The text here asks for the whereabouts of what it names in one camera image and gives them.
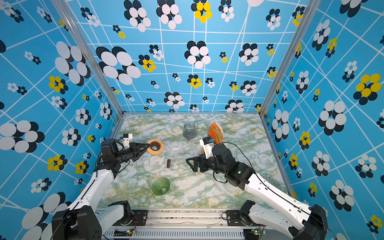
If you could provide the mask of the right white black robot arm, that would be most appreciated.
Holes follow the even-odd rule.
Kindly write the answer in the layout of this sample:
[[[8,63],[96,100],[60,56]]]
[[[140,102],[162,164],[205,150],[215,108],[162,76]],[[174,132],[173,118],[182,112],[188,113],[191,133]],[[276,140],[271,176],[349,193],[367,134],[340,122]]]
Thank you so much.
[[[186,160],[194,172],[210,170],[223,174],[228,183],[261,199],[273,208],[262,208],[246,201],[241,210],[242,222],[271,227],[292,240],[324,240],[329,233],[325,210],[319,205],[309,206],[270,184],[251,166],[238,162],[223,144],[204,145],[205,153]]]

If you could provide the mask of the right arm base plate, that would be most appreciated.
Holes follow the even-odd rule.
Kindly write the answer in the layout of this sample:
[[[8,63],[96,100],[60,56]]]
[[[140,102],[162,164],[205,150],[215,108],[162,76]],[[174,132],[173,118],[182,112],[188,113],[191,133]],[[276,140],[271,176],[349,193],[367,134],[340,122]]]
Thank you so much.
[[[259,228],[259,224],[249,223],[247,224],[242,220],[239,210],[227,210],[225,211],[225,219],[229,227],[256,227]]]

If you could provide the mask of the glass server with wooden handle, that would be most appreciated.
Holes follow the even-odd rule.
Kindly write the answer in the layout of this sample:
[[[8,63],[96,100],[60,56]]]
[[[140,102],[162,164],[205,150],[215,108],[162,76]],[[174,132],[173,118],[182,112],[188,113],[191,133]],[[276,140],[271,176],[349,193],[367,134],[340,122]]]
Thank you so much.
[[[167,159],[167,168],[171,167],[172,159],[175,157],[175,154],[180,150],[179,142],[171,142],[168,144],[168,159]]]

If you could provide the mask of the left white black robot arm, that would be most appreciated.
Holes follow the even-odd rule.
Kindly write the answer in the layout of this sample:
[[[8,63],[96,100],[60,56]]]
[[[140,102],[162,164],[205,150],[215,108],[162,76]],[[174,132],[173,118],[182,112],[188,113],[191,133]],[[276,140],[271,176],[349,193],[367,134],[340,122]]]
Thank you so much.
[[[131,142],[130,139],[108,139],[101,144],[101,152],[90,182],[76,200],[52,218],[52,240],[100,240],[114,224],[137,224],[128,201],[110,204],[101,214],[97,206],[109,185],[122,169],[122,164],[137,161],[150,144]]]

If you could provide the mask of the green glass dripper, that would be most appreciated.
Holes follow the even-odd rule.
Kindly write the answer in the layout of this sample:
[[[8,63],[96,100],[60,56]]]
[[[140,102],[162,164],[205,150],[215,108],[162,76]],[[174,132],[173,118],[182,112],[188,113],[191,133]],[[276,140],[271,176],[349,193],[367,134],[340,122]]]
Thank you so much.
[[[152,191],[155,195],[161,196],[166,194],[170,189],[171,183],[168,178],[160,177],[152,184]]]

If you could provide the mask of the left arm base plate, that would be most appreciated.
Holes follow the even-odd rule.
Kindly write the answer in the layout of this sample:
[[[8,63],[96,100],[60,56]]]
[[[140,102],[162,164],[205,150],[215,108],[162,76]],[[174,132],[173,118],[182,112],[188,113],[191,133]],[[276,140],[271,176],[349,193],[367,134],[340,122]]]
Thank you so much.
[[[113,224],[113,226],[123,227],[142,227],[146,225],[148,218],[148,210],[132,210],[132,216],[130,219],[119,220]]]

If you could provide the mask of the wooden ring dripper holder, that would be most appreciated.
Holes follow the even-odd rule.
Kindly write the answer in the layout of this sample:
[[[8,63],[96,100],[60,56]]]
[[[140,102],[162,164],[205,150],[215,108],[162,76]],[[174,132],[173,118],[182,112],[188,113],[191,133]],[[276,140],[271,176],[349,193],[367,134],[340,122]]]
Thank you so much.
[[[160,155],[165,149],[164,143],[158,139],[151,139],[147,144],[149,144],[147,152],[153,156]]]

